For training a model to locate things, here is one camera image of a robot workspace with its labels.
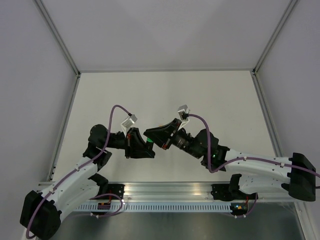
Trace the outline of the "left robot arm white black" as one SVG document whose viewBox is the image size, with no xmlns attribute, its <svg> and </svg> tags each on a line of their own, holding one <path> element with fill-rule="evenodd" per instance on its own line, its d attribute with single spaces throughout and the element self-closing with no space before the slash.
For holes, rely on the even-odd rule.
<svg viewBox="0 0 320 240">
<path fill-rule="evenodd" d="M 124 150 L 128 159 L 153 159 L 153 145 L 150 139 L 143 140 L 136 127 L 131 127 L 127 133 L 109 133 L 102 124 L 93 126 L 88 146 L 73 169 L 47 188 L 39 192 L 32 190 L 26 195 L 20 216 L 26 238 L 50 239 L 63 220 L 88 200 L 105 199 L 107 202 L 102 209 L 106 211 L 111 208 L 112 200 L 119 200 L 123 205 L 124 186 L 112 189 L 109 181 L 98 173 L 112 156 L 102 148 Z"/>
</svg>

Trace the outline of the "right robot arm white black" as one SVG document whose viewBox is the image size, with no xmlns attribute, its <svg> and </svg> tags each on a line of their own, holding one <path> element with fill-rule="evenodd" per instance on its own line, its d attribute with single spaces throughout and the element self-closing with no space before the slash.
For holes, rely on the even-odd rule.
<svg viewBox="0 0 320 240">
<path fill-rule="evenodd" d="M 228 194 L 233 200 L 258 193 L 287 193 L 290 197 L 305 201 L 316 200 L 317 171 L 302 153 L 291 157 L 265 157 L 234 150 L 219 145 L 218 138 L 206 126 L 192 136 L 175 118 L 172 122 L 143 133 L 163 150 L 175 146 L 201 160 L 201 165 L 212 174 L 231 172 Z"/>
</svg>

